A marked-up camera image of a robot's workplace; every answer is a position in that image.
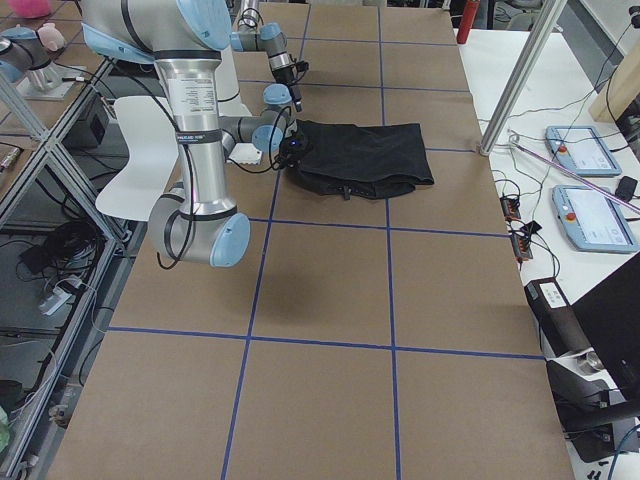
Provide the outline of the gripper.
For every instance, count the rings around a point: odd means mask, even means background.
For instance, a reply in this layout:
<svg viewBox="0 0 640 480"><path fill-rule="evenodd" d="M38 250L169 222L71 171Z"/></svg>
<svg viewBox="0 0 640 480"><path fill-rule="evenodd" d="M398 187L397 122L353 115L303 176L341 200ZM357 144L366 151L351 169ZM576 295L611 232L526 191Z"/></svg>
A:
<svg viewBox="0 0 640 480"><path fill-rule="evenodd" d="M296 85L297 69L294 64L286 65L282 68L274 70L274 80L278 84L282 84L289 89L292 97L292 103L296 111L302 110L302 96L300 89Z"/></svg>

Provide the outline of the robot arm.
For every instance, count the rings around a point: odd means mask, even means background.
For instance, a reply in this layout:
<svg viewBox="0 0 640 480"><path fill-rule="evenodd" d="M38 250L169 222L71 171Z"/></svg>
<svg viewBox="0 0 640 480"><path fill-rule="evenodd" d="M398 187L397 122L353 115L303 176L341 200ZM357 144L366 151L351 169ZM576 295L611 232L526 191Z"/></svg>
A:
<svg viewBox="0 0 640 480"><path fill-rule="evenodd" d="M276 83L287 87L297 112L302 111L300 81L309 63L288 51L288 39L277 22L266 23L258 1L242 1L236 16L237 28L231 33L231 47L237 52L264 52Z"/></svg>
<svg viewBox="0 0 640 480"><path fill-rule="evenodd" d="M182 180L150 213L148 233L159 256L213 267L237 264L251 227L227 192L224 164L238 143L276 151L301 109L296 64L280 26L249 17L234 27L224 1L85 1L82 28L96 53L153 65L166 95ZM227 48L268 57L275 82L257 117L219 112L215 73Z"/></svg>

